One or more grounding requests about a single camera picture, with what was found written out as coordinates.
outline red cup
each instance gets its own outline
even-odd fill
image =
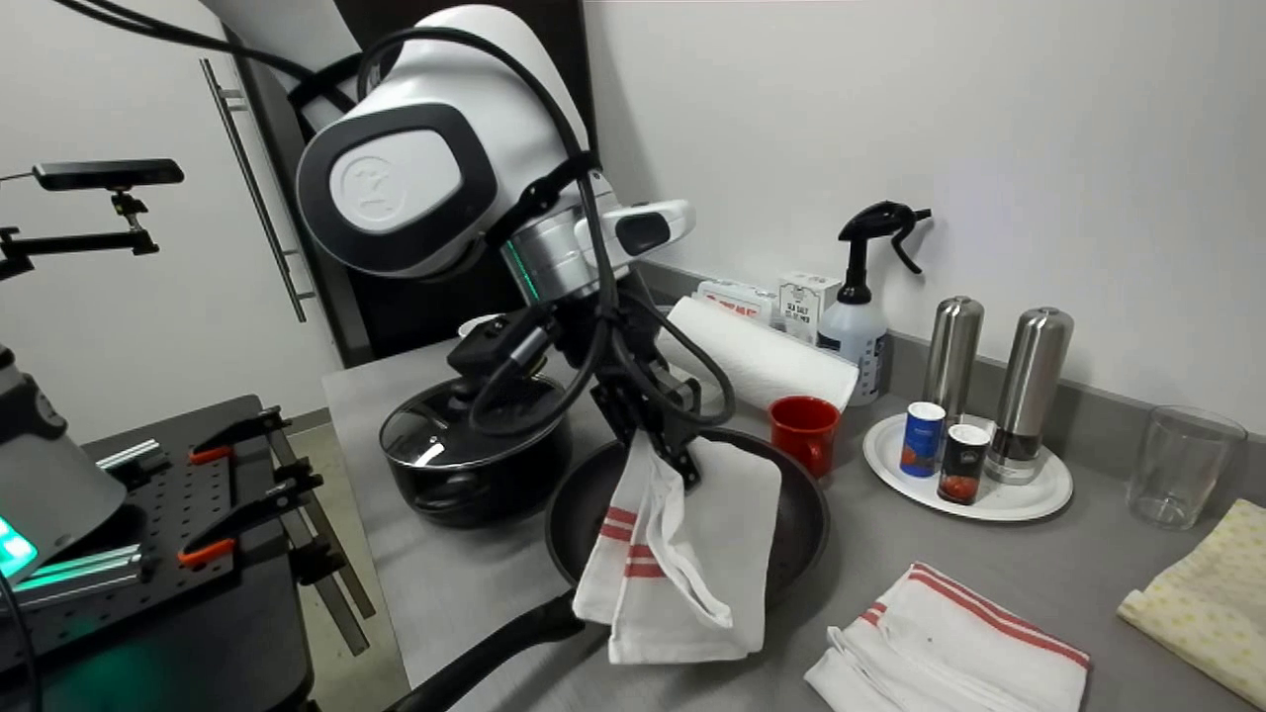
[[[817,396],[788,396],[769,406],[771,442],[808,476],[829,480],[835,464],[839,406]]]

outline white wall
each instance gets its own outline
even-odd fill
[[[598,136],[627,199],[701,224],[664,261],[844,266],[875,199],[937,211],[926,283],[875,248],[896,331],[986,301],[1078,318],[1081,385],[1266,430],[1261,0],[589,0]]]
[[[130,7],[214,29],[193,0]],[[43,256],[37,274],[0,280],[0,345],[19,353],[70,418],[76,440],[259,392],[289,415],[324,406],[321,376],[337,353],[318,301],[299,323],[260,220],[234,167],[193,53],[135,41],[81,21],[52,0],[0,5],[0,169],[57,160],[180,160],[181,186],[139,190],[159,256],[90,252]],[[244,116],[259,178],[271,174]],[[119,229],[107,194],[43,194],[37,181],[0,186],[0,224],[28,236]]]

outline folded cloth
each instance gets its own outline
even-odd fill
[[[688,442],[701,483],[656,459],[632,527],[614,666],[740,659],[764,650],[764,585],[785,472],[740,447]]]
[[[1186,666],[1266,707],[1266,509],[1239,497],[1227,517],[1120,617]]]
[[[656,472],[656,447],[645,430],[632,435],[620,483],[602,516],[598,543],[585,556],[579,595],[570,599],[570,609],[582,621],[614,625],[620,585],[627,585],[627,560],[632,545],[632,527],[651,496],[651,476]]]
[[[829,641],[805,680],[835,712],[1078,712],[1091,666],[929,567]]]

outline stainless steel shaker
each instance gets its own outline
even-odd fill
[[[980,319],[986,307],[974,297],[949,297],[937,305],[922,396],[945,406],[945,425],[957,425],[974,386]]]
[[[1019,319],[1015,356],[996,400],[996,430],[988,450],[988,476],[1025,483],[1037,476],[1037,447],[1046,415],[1059,386],[1065,353],[1073,341],[1073,318],[1059,307],[1030,307]]]

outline white spray bottle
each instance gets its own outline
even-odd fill
[[[859,363],[859,386],[850,396],[854,406],[875,403],[892,385],[892,331],[866,290],[866,240],[896,236],[896,252],[904,256],[904,266],[909,274],[922,274],[904,240],[926,216],[929,211],[877,203],[839,229],[839,240],[846,240],[846,278],[821,319],[821,349],[831,349],[844,359]]]

